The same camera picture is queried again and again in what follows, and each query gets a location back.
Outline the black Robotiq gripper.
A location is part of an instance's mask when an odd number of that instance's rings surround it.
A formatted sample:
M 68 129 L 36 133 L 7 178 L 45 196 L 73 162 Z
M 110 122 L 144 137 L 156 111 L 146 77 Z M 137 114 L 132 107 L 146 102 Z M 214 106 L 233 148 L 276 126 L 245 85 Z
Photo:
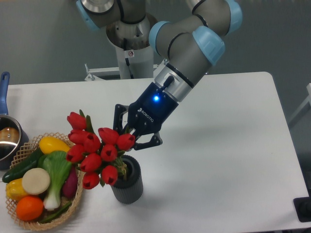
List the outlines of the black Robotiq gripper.
M 116 104 L 113 130 L 129 133 L 134 129 L 134 136 L 154 133 L 148 142 L 135 143 L 134 150 L 144 150 L 162 145 L 160 129 L 163 122 L 176 109 L 178 103 L 163 92 L 155 83 L 151 83 L 141 96 L 128 105 Z M 123 115 L 128 113 L 127 124 L 123 127 Z

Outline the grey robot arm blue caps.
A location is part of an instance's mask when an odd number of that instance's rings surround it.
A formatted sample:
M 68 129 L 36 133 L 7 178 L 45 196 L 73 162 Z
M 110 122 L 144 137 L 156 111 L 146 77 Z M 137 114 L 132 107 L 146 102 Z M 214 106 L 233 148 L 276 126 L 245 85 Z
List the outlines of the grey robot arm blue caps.
M 222 37 L 242 23 L 233 0 L 190 0 L 190 17 L 157 21 L 143 0 L 79 0 L 76 6 L 87 26 L 106 29 L 115 47 L 122 79 L 153 78 L 128 106 L 116 105 L 113 129 L 135 137 L 151 134 L 149 142 L 133 142 L 141 150 L 162 143 L 163 122 L 225 51 Z

